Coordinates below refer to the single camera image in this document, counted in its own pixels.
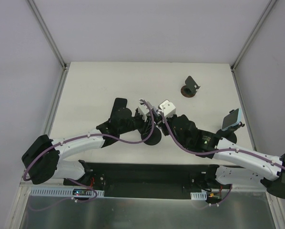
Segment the light blue case smartphone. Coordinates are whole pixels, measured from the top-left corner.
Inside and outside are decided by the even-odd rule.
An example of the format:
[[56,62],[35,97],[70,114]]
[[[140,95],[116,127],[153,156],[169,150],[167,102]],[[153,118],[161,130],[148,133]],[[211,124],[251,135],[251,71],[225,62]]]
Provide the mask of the light blue case smartphone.
[[229,127],[236,126],[242,120],[242,109],[237,108],[229,112],[227,116],[224,117],[222,123],[222,131],[226,131]]

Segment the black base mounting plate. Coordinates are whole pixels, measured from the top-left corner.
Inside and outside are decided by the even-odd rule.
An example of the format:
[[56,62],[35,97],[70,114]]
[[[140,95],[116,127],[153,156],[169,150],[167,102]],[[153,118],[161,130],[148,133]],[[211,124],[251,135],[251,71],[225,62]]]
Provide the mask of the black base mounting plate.
[[77,182],[104,192],[105,197],[190,199],[202,190],[228,190],[215,180],[217,165],[84,163]]

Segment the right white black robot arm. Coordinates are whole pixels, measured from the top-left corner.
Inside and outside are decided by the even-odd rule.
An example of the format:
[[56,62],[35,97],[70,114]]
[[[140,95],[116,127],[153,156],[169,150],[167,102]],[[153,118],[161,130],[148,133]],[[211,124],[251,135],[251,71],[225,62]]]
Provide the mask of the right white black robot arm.
[[204,176],[209,188],[244,180],[255,181],[269,194],[285,199],[285,154],[273,156],[240,147],[220,135],[198,129],[185,115],[166,117],[161,114],[161,117],[168,134],[183,151],[229,162],[245,170],[244,177],[235,177],[234,172],[228,175],[220,167],[213,168]]

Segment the left aluminium frame post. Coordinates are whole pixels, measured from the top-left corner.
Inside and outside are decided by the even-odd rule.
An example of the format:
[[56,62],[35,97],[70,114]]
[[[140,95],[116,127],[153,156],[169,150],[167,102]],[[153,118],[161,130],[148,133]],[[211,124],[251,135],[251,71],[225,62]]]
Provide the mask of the left aluminium frame post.
[[60,64],[60,66],[63,69],[67,69],[68,64],[66,63],[66,61],[64,60],[36,2],[34,0],[25,0],[25,2],[27,3],[29,9],[31,10],[45,40],[47,41],[50,49],[52,50],[55,58],[57,59],[58,63]]

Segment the right aluminium frame post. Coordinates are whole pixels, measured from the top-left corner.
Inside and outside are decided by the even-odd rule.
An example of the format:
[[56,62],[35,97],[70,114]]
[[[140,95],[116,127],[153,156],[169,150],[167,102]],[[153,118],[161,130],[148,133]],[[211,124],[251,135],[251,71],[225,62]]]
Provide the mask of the right aluminium frame post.
[[275,8],[276,4],[279,2],[279,0],[269,0],[262,11],[261,15],[259,16],[258,20],[256,21],[253,29],[249,33],[247,39],[245,40],[243,46],[241,47],[235,61],[231,64],[231,71],[234,72],[238,65],[240,64],[241,60],[247,53],[248,49],[252,45],[254,39],[258,36],[259,31],[265,24],[267,18],[270,16],[271,12]]

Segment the black smartphone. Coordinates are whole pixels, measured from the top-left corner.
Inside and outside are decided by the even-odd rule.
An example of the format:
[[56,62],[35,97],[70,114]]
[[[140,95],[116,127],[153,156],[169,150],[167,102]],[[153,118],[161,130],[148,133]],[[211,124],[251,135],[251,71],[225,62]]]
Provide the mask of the black smartphone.
[[122,108],[126,108],[128,103],[128,100],[126,98],[115,98],[114,103],[113,103],[113,107],[112,107],[112,111],[111,111],[111,115],[110,118],[113,118],[114,114],[122,109]]

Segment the lavender case smartphone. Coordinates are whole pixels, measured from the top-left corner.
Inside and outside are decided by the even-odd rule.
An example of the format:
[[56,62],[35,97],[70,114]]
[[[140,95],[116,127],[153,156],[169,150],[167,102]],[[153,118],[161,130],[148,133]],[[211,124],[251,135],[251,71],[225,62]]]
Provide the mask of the lavender case smartphone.
[[150,102],[147,102],[147,104],[151,108],[154,124],[157,127],[160,127],[160,125],[163,123],[162,116],[160,115],[158,109],[155,106],[153,106]]

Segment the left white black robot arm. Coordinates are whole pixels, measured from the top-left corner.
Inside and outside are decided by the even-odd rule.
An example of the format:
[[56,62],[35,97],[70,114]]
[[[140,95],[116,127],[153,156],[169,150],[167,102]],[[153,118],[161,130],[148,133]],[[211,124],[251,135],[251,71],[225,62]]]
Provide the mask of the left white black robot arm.
[[82,160],[67,161],[67,158],[91,149],[101,149],[121,141],[122,134],[138,130],[142,142],[151,138],[154,130],[154,114],[148,107],[137,108],[132,114],[128,108],[119,108],[110,118],[85,134],[71,138],[50,139],[39,136],[21,160],[25,166],[24,181],[38,185],[51,178],[70,178],[79,185],[90,182],[91,175]]

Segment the front aluminium frame rail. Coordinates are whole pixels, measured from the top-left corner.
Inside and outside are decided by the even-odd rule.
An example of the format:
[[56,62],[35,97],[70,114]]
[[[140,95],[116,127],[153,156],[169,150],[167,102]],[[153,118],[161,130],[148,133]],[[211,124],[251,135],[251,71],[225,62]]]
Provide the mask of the front aluminium frame rail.
[[268,188],[281,172],[262,163],[257,168],[227,165],[172,165],[121,163],[65,163],[25,168],[24,181],[34,185],[62,179],[66,187],[84,185],[108,196],[152,196],[164,193],[179,198],[194,191],[211,192],[231,185]]

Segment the brown-base black phone stand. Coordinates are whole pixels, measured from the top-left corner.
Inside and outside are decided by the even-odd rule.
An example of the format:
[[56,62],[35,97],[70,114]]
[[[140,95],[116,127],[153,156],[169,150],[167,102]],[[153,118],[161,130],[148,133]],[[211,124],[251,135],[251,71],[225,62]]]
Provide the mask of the brown-base black phone stand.
[[196,95],[200,86],[195,82],[192,76],[188,76],[185,80],[185,85],[181,88],[181,94],[184,97],[192,98]]

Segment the black round-base phone stand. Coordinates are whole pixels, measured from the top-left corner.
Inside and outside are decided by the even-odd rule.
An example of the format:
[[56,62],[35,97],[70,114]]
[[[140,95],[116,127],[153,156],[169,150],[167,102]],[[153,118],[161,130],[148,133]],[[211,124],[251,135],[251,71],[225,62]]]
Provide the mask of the black round-base phone stand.
[[143,123],[142,128],[138,131],[141,135],[141,140],[143,140],[143,142],[148,146],[154,146],[162,139],[160,129],[152,121],[150,116],[147,117],[147,121]]

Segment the aluminium frame post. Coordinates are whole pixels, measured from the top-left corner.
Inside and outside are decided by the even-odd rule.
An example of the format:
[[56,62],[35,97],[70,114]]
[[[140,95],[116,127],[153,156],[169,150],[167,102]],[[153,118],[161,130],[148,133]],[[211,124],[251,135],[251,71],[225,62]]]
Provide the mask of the aluminium frame post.
[[60,64],[60,66],[63,69],[67,69],[68,64],[66,63],[66,61],[64,60],[36,2],[34,0],[25,0],[25,2],[27,3],[29,9],[31,10],[45,40],[47,41],[50,49],[52,50],[55,58],[57,59],[58,63]]
[[249,33],[247,39],[245,40],[243,46],[241,47],[235,61],[231,64],[231,71],[234,72],[238,65],[240,64],[241,60],[247,53],[248,49],[252,45],[254,39],[258,36],[259,31],[265,24],[267,18],[270,16],[271,12],[275,8],[276,4],[279,2],[279,0],[269,0],[262,11],[261,15],[259,16],[258,20],[256,21],[253,29]]

